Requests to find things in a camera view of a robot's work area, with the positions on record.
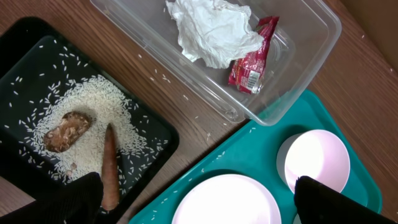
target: black object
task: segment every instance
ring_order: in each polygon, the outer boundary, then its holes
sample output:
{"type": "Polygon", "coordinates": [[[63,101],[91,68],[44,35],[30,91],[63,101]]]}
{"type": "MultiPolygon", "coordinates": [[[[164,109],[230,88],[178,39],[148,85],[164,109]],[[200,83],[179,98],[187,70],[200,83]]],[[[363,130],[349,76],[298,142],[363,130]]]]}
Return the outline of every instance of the black object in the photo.
{"type": "MultiPolygon", "coordinates": [[[[134,165],[139,167],[141,164],[147,163],[147,158],[142,156],[141,159],[138,157],[127,159],[127,156],[120,155],[118,165],[127,179],[127,184],[124,185],[127,193],[121,192],[120,204],[116,209],[109,213],[104,213],[103,210],[102,213],[99,211],[100,218],[96,220],[96,223],[116,223],[177,149],[179,138],[175,128],[39,18],[22,18],[0,37],[0,62],[0,141],[2,141],[0,143],[0,176],[35,199],[48,197],[49,194],[64,187],[64,183],[62,180],[50,178],[48,171],[53,170],[54,161],[46,160],[46,158],[33,152],[35,148],[24,140],[27,134],[26,128],[23,125],[19,126],[18,120],[30,116],[33,108],[38,108],[37,113],[41,112],[39,110],[43,106],[37,105],[37,103],[44,97],[43,93],[48,91],[46,90],[47,86],[58,82],[60,75],[65,77],[65,80],[67,80],[67,73],[69,73],[69,79],[74,78],[76,80],[90,78],[97,74],[104,76],[137,105],[137,109],[131,112],[133,117],[142,118],[145,115],[150,119],[150,125],[146,122],[141,124],[141,119],[131,120],[133,126],[146,130],[144,137],[147,138],[148,146],[156,150],[158,142],[151,141],[151,139],[157,138],[157,141],[162,143],[167,140],[167,144],[163,145],[164,150],[157,151],[159,155],[157,153],[156,159],[152,158],[152,154],[149,156],[152,160],[149,162],[152,164],[138,181],[135,179],[139,178],[138,172],[127,175],[129,161],[132,160],[134,165]],[[79,57],[81,61],[78,66],[76,59],[73,62],[70,61],[71,56],[69,56],[69,59],[65,59],[68,72],[64,72],[62,69],[53,69],[52,66],[56,60],[58,60],[57,65],[60,66],[61,59],[59,59],[58,53],[64,53],[61,52],[61,50],[64,50],[64,46],[67,47],[68,53],[73,53],[74,58],[79,57]],[[45,73],[45,78],[39,77],[40,73],[45,73]],[[21,76],[21,74],[24,75],[24,80],[21,83],[16,83],[15,86],[10,85],[10,82],[14,82],[16,77],[21,76]],[[18,95],[12,93],[14,89],[18,91],[18,95]],[[34,101],[35,104],[30,105],[29,100],[34,101]],[[9,102],[12,102],[12,110],[8,107],[9,102]],[[19,150],[24,146],[26,151],[30,153],[28,156],[21,156],[19,153],[19,150]],[[35,159],[35,164],[27,162],[29,156],[35,159]],[[42,161],[45,162],[42,168],[36,168],[36,165],[41,164],[42,161]]],[[[64,85],[65,83],[62,84],[59,95],[63,95],[68,88],[64,85]]]]}
{"type": "Polygon", "coordinates": [[[395,224],[307,176],[296,181],[294,203],[302,224],[395,224]]]}
{"type": "Polygon", "coordinates": [[[93,223],[101,205],[102,195],[100,175],[92,172],[48,198],[34,201],[0,217],[0,223],[93,223]]]}

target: red wrapper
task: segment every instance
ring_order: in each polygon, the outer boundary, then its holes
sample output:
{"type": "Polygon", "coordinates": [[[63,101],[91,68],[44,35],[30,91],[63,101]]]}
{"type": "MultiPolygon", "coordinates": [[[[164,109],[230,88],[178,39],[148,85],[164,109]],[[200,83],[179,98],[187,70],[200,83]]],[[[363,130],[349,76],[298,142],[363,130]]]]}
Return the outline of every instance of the red wrapper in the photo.
{"type": "Polygon", "coordinates": [[[266,60],[279,16],[260,19],[255,31],[264,38],[261,48],[235,61],[228,84],[236,85],[243,93],[259,93],[259,80],[266,69],[266,60]]]}

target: clear plastic container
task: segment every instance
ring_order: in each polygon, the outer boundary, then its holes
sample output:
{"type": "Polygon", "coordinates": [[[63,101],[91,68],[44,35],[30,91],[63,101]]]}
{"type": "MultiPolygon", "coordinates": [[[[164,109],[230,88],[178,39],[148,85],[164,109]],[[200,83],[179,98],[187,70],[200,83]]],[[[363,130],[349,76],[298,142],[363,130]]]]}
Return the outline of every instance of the clear plastic container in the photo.
{"type": "Polygon", "coordinates": [[[164,0],[91,0],[128,36],[233,123],[251,118],[276,124],[293,105],[324,63],[341,33],[337,16],[321,0],[228,0],[252,10],[250,25],[259,18],[280,16],[272,38],[259,94],[241,93],[228,85],[231,69],[192,63],[177,43],[177,25],[164,0]]]}

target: white rice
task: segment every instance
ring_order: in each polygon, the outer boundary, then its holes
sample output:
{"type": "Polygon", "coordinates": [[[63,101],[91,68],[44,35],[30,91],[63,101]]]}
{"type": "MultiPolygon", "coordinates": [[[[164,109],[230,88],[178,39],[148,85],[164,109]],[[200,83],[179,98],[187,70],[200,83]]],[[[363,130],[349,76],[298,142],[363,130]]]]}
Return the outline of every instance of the white rice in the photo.
{"type": "Polygon", "coordinates": [[[43,146],[43,136],[59,125],[62,116],[71,111],[81,111],[93,118],[91,128],[67,151],[54,153],[41,151],[41,156],[58,159],[55,171],[66,175],[70,166],[75,163],[73,171],[75,180],[89,172],[101,174],[105,130],[108,123],[114,126],[117,135],[117,147],[122,154],[143,152],[147,146],[146,138],[138,135],[131,123],[131,114],[127,110],[128,102],[121,90],[110,81],[98,75],[87,82],[76,83],[59,102],[47,109],[47,116],[37,123],[33,130],[33,146],[43,146]]]}

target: wood grain tabletop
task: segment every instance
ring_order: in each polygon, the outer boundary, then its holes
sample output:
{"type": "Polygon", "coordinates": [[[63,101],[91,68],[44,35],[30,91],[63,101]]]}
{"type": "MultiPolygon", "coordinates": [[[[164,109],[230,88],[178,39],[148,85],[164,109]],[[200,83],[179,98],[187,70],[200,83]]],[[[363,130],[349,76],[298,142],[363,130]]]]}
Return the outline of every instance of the wood grain tabletop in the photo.
{"type": "MultiPolygon", "coordinates": [[[[362,28],[344,5],[339,0],[326,0],[326,3],[340,18],[343,31],[309,89],[320,97],[379,186],[382,214],[398,221],[398,75],[391,71],[374,44],[366,36],[361,38],[362,28]]],[[[175,154],[120,223],[127,223],[142,206],[246,123],[223,125],[226,121],[222,116],[88,0],[0,0],[0,35],[25,16],[47,21],[175,126],[180,134],[175,154]],[[154,69],[164,73],[171,83],[154,75],[154,69]]],[[[0,178],[0,216],[31,201],[30,196],[0,178]]]]}

